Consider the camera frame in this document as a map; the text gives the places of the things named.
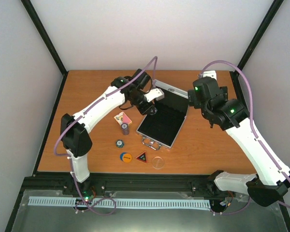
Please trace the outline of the aluminium poker case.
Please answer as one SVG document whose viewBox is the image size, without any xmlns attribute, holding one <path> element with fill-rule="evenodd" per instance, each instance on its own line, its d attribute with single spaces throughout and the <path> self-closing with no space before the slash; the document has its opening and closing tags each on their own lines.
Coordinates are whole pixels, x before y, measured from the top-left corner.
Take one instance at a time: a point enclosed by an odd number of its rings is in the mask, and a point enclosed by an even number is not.
<svg viewBox="0 0 290 232">
<path fill-rule="evenodd" d="M 142 144 L 159 150 L 162 146 L 172 148 L 188 113 L 188 93 L 162 81 L 154 81 L 164 98 L 154 101 L 157 112 L 146 115 L 136 132 L 142 137 Z"/>
</svg>

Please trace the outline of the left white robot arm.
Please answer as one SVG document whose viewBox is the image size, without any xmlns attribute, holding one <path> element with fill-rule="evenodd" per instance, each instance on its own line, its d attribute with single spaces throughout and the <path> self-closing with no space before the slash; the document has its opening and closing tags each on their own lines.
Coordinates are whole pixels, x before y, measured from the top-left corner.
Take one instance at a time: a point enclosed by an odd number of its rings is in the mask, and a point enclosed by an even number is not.
<svg viewBox="0 0 290 232">
<path fill-rule="evenodd" d="M 132 80 L 118 77 L 90 105 L 72 116 L 65 114 L 61 118 L 60 137 L 55 146 L 62 141 L 66 156 L 70 159 L 71 175 L 76 180 L 73 187 L 79 194 L 87 194 L 91 189 L 91 182 L 87 180 L 90 175 L 87 155 L 93 145 L 90 133 L 97 123 L 126 102 L 136 106 L 142 115 L 153 115 L 157 112 L 153 100 L 163 97 L 164 92 L 159 88 L 145 93 Z"/>
</svg>

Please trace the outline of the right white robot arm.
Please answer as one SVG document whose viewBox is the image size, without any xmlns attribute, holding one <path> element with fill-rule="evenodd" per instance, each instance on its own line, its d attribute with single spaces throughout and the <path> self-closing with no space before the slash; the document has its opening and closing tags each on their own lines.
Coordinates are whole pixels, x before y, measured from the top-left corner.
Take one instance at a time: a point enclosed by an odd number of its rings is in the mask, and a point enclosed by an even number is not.
<svg viewBox="0 0 290 232">
<path fill-rule="evenodd" d="M 239 145 L 256 174 L 231 174 L 218 170 L 212 174 L 214 190 L 248 195 L 263 207 L 280 202 L 290 188 L 290 168 L 255 129 L 247 108 L 237 99 L 227 99 L 226 95 L 224 87 L 207 91 L 196 86 L 188 91 L 188 102 L 201 110 L 211 126 L 220 126 Z"/>
</svg>

